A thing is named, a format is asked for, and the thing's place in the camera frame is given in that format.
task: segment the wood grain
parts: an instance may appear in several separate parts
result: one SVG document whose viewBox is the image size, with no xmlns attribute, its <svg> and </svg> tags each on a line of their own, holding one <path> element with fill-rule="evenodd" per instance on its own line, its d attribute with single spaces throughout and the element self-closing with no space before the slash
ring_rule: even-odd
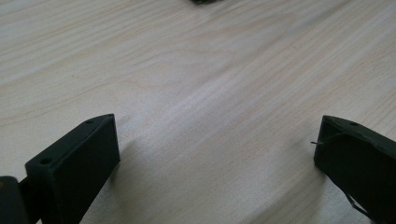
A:
<svg viewBox="0 0 396 224">
<path fill-rule="evenodd" d="M 396 139 L 396 2 L 0 1 L 0 175 L 115 113 L 81 223 L 370 223 L 313 164 L 322 115 Z"/>
</svg>

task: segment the wooden table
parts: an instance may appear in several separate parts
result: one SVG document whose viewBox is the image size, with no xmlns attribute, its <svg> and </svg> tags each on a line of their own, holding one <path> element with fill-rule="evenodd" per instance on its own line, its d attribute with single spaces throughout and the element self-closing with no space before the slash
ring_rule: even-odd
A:
<svg viewBox="0 0 396 224">
<path fill-rule="evenodd" d="M 370 223 L 310 141 L 324 114 L 396 139 L 396 2 L 1 1 L 0 175 L 106 113 L 81 223 Z"/>
</svg>

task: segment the wooden surface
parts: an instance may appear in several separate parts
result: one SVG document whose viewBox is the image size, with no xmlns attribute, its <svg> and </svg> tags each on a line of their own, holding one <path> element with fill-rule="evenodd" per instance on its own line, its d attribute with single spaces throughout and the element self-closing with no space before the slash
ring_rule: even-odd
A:
<svg viewBox="0 0 396 224">
<path fill-rule="evenodd" d="M 370 223 L 309 142 L 324 114 L 396 139 L 395 1 L 0 2 L 0 175 L 114 113 L 81 223 Z"/>
</svg>

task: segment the light wood tabletop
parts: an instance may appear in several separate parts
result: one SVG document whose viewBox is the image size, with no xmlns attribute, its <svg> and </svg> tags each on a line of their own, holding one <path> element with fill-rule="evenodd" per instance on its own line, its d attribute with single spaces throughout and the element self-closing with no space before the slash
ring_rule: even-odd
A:
<svg viewBox="0 0 396 224">
<path fill-rule="evenodd" d="M 114 113 L 81 223 L 370 223 L 313 163 L 321 117 L 396 139 L 396 2 L 1 0 L 1 174 Z"/>
</svg>

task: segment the screw hole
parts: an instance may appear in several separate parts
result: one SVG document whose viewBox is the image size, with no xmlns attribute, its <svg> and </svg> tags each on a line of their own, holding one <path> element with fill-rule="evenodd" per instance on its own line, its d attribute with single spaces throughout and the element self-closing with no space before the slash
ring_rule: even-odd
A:
<svg viewBox="0 0 396 224">
<path fill-rule="evenodd" d="M 46 159 L 43 159 L 43 160 L 40 161 L 40 163 L 43 164 L 43 165 L 48 164 L 50 162 L 52 162 L 51 158 L 46 158 Z"/>
</svg>

